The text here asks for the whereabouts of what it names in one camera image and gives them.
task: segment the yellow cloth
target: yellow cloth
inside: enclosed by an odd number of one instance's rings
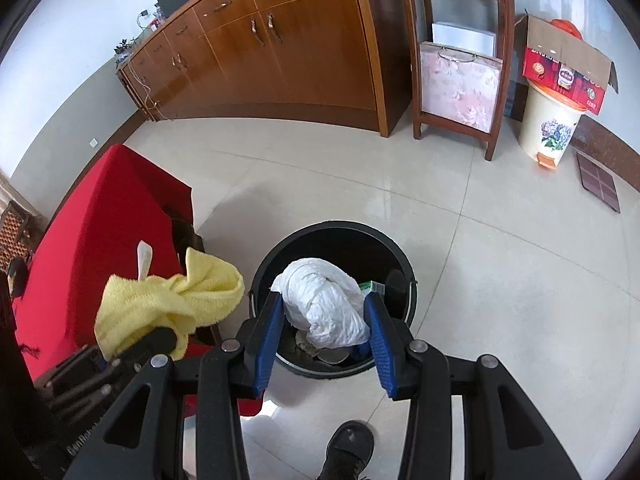
[[[170,354],[184,357],[189,334],[228,316],[244,293],[244,280],[231,264],[188,248],[187,275],[169,279],[149,276],[144,282],[111,276],[104,287],[94,332],[108,360],[159,326],[174,330],[178,340]]]

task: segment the tile floor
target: tile floor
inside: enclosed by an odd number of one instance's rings
[[[282,238],[327,219],[369,224],[398,243],[418,279],[411,329],[441,351],[497,355],[584,480],[606,477],[640,427],[640,194],[616,177],[622,214],[584,190],[575,155],[540,170],[505,120],[494,161],[473,139],[389,139],[325,124],[202,119],[144,124],[127,144],[193,187],[207,251],[247,287]],[[222,325],[235,334],[244,300]],[[452,478],[463,475],[454,409]],[[407,402],[375,370],[315,381],[276,366],[261,415],[242,422],[253,480],[315,478],[334,429],[369,421],[365,474],[395,479]]]

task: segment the box flap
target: box flap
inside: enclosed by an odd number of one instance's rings
[[[607,56],[544,20],[531,15],[525,19],[528,20],[527,47],[577,70],[602,88],[610,84],[618,92],[616,67]]]

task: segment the white plastic bag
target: white plastic bag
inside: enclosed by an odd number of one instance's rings
[[[282,294],[289,322],[316,348],[340,348],[369,340],[364,295],[356,280],[320,258],[291,262],[271,290]]]

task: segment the curtain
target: curtain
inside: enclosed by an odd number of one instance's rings
[[[9,179],[7,179],[4,174],[0,173],[0,212],[4,211],[9,205],[9,200],[13,200],[17,205],[34,216],[40,215],[40,213],[38,213],[36,209],[27,202],[11,184],[9,184]]]

